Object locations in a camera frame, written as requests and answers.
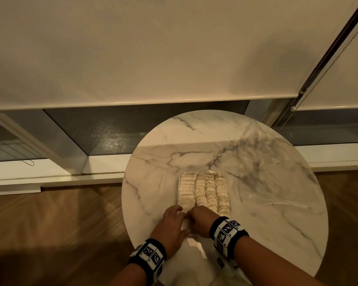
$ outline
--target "table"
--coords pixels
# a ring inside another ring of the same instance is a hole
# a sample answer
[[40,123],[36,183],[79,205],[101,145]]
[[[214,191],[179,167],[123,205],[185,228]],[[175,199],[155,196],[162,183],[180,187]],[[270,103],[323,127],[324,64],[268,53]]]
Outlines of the table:
[[[133,245],[147,239],[165,209],[176,204],[180,175],[209,169],[226,176],[231,217],[253,239],[314,276],[328,240],[328,214],[317,179],[280,134],[222,110],[170,118],[133,152],[122,184],[123,216]],[[202,285],[210,285],[220,268],[207,257],[185,240],[165,263],[160,281],[172,285],[178,275],[192,271]]]

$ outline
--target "wristband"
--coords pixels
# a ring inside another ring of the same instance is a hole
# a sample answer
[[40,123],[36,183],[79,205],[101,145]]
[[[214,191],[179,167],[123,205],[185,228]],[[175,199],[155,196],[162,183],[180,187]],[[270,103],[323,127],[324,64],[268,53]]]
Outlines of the wristband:
[[246,230],[237,221],[221,216],[212,224],[210,237],[216,250],[228,261],[233,259],[233,250],[242,236],[248,236]]
[[162,265],[167,260],[164,246],[155,239],[147,239],[131,253],[128,265],[133,263],[146,272],[147,286],[155,283],[162,273]]

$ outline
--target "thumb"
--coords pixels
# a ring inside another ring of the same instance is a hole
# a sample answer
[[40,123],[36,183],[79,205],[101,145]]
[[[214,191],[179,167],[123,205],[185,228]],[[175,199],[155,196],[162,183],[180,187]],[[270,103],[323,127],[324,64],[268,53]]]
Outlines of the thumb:
[[184,238],[187,237],[189,234],[191,234],[190,229],[184,229],[179,234],[179,242],[182,243]]

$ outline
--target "black gap between blinds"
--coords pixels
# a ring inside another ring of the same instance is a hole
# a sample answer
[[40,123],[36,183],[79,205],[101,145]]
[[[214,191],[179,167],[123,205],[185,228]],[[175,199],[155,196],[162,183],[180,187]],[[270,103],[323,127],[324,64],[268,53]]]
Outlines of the black gap between blinds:
[[320,62],[317,64],[317,66],[314,68],[304,85],[302,85],[299,96],[291,99],[288,103],[288,105],[282,110],[281,114],[278,116],[278,118],[275,120],[275,122],[272,125],[272,128],[277,129],[281,128],[281,126],[288,120],[290,115],[292,114],[292,111],[290,111],[290,107],[293,105],[296,105],[298,100],[301,99],[302,94],[305,93],[305,91],[308,89],[308,87],[313,83],[313,81],[316,79],[318,74],[321,72],[321,70],[325,67],[325,65],[329,62],[329,60],[332,58],[332,56],[336,53],[338,48],[342,45],[343,41],[347,38],[347,36],[350,34],[350,32],[354,29],[354,27],[358,23],[358,8],[355,10],[353,16],[349,19],[349,21],[346,23],[344,28],[341,30],[341,32],[338,34],[337,38],[335,38],[332,45],[330,45],[327,52],[324,54],[324,56],[321,58]]

